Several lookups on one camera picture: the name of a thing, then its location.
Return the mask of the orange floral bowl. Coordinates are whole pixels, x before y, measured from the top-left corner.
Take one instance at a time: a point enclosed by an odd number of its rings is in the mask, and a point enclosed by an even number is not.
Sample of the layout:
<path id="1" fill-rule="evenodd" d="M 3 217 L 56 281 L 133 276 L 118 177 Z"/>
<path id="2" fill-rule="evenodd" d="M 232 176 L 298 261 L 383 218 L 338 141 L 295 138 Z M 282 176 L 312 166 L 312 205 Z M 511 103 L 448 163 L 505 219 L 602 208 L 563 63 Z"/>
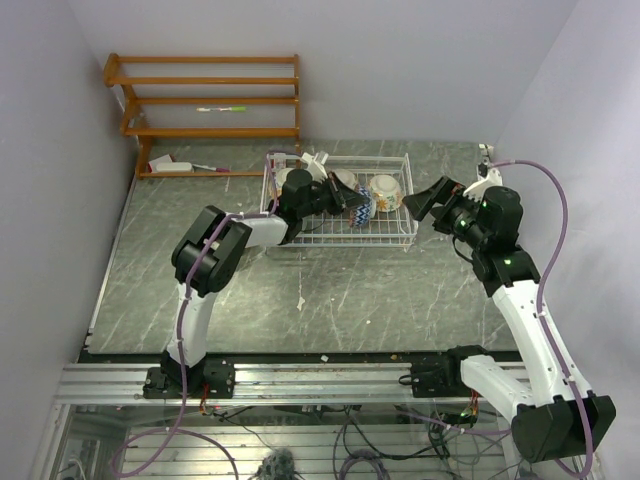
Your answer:
<path id="1" fill-rule="evenodd" d="M 332 172 L 336 172 L 338 175 L 340 175 L 342 177 L 342 179 L 344 181 L 347 181 L 347 179 L 349 177 L 351 177 L 353 182 L 356 183 L 355 191 L 357 190 L 358 180 L 357 180 L 356 175 L 352 171 L 350 171 L 348 169 L 340 169 L 340 168 L 338 168 L 338 169 L 334 169 Z"/>
<path id="2" fill-rule="evenodd" d="M 396 211 L 402 203 L 403 192 L 399 181 L 388 174 L 374 175 L 368 183 L 369 191 L 376 204 L 376 211 L 389 213 Z"/>
<path id="3" fill-rule="evenodd" d="M 287 167 L 273 171 L 271 174 L 267 174 L 266 187 L 268 198 L 272 198 L 273 196 L 279 197 L 282 194 L 283 186 L 291 171 L 293 171 L 293 168 Z"/>

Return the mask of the red patterned bowl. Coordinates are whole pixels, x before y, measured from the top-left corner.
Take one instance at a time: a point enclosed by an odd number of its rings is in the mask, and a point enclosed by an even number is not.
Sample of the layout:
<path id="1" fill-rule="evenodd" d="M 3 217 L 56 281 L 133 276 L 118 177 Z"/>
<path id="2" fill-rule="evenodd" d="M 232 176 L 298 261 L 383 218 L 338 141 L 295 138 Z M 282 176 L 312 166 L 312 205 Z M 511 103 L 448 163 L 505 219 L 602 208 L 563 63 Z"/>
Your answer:
<path id="1" fill-rule="evenodd" d="M 359 228 L 366 225 L 376 214 L 376 202 L 369 189 L 365 186 L 357 185 L 355 191 L 366 197 L 367 202 L 350 211 L 349 225 L 351 228 Z"/>

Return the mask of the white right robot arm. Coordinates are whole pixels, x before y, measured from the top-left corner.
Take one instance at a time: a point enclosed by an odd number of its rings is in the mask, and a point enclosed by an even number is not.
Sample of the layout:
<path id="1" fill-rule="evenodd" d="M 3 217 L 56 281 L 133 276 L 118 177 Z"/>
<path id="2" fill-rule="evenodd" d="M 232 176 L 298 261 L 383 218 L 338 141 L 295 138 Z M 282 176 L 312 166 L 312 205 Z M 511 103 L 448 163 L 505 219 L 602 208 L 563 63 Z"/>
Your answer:
<path id="1" fill-rule="evenodd" d="M 519 453 L 531 463 L 590 459 L 615 419 L 613 401 L 594 393 L 548 312 L 543 279 L 518 244 L 520 196 L 489 180 L 479 185 L 480 196 L 468 195 L 464 185 L 442 177 L 403 203 L 414 220 L 432 215 L 436 231 L 470 247 L 474 274 L 504 317 L 529 383 L 487 353 L 467 348 L 461 361 L 442 369 L 442 387 L 455 396 L 472 389 L 488 400 L 509 421 Z"/>

